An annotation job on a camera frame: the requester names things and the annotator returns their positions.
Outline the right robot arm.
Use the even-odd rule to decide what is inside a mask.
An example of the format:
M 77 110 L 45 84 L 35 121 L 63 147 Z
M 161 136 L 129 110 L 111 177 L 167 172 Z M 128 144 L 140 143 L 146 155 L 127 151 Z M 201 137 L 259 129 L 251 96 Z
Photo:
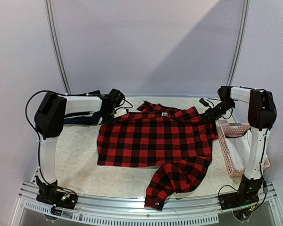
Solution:
M 201 114 L 202 123 L 217 121 L 231 108 L 235 101 L 248 104 L 248 123 L 251 129 L 250 157 L 241 178 L 234 201 L 245 205 L 256 195 L 264 181 L 263 163 L 271 129 L 277 117 L 272 93 L 265 89 L 242 86 L 221 86 L 217 91 L 220 103 Z

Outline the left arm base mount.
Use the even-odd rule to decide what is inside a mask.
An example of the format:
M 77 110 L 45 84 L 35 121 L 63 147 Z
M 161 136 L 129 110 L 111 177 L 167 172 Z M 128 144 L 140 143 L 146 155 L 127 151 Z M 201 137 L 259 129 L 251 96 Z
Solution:
M 76 192 L 58 186 L 58 182 L 55 181 L 46 185 L 41 181 L 37 181 L 39 192 L 36 200 L 52 206 L 66 208 L 73 210 L 78 201 L 78 195 Z

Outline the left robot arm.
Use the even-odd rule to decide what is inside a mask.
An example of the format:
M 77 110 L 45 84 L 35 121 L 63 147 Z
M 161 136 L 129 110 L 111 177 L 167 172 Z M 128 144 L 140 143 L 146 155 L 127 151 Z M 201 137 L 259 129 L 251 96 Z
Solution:
M 34 116 L 35 130 L 39 136 L 38 162 L 40 181 L 56 182 L 56 144 L 66 119 L 85 117 L 95 125 L 98 122 L 114 122 L 117 115 L 126 114 L 121 108 L 124 94 L 112 89 L 108 94 L 98 90 L 77 95 L 58 94 L 46 91 Z

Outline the red black plaid shirt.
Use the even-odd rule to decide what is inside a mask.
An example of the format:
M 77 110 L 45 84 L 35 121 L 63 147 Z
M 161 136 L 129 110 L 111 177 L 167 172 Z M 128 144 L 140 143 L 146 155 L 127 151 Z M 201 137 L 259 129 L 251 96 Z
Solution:
M 158 166 L 146 189 L 145 207 L 162 210 L 167 197 L 201 184 L 216 139 L 216 124 L 204 122 L 195 107 L 184 110 L 146 101 L 136 112 L 100 127 L 97 164 Z

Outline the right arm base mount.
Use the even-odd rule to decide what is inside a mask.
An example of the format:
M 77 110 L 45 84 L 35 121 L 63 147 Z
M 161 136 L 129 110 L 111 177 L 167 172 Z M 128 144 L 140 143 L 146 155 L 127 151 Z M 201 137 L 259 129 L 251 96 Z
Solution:
M 234 190 L 232 193 L 226 193 L 226 194 L 220 194 L 221 190 L 224 187 L 230 187 Z M 267 197 L 268 188 L 263 187 L 263 193 L 265 194 L 262 201 L 259 201 L 258 195 L 247 195 L 246 197 L 240 197 L 239 192 L 237 189 L 235 189 L 232 186 L 225 185 L 222 186 L 217 194 L 217 198 L 219 200 L 221 210 L 228 210 L 228 209 L 234 209 L 238 207 L 248 206 L 246 208 L 249 212 L 254 212 L 256 209 L 258 209 L 265 201 Z

